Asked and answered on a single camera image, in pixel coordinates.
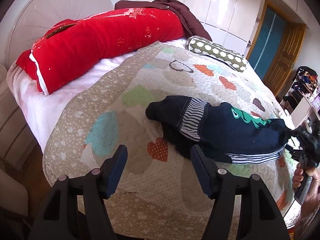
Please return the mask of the right hand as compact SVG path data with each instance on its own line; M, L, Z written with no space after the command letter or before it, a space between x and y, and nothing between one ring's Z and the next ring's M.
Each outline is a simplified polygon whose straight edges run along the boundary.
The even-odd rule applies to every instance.
M301 186L303 172L304 170L301 168L301 163L299 163L292 178L292 187L294 190ZM301 218L310 215L319 205L319 169L313 167L306 170L306 174L312 177L312 183L306 195L305 201L301 206Z

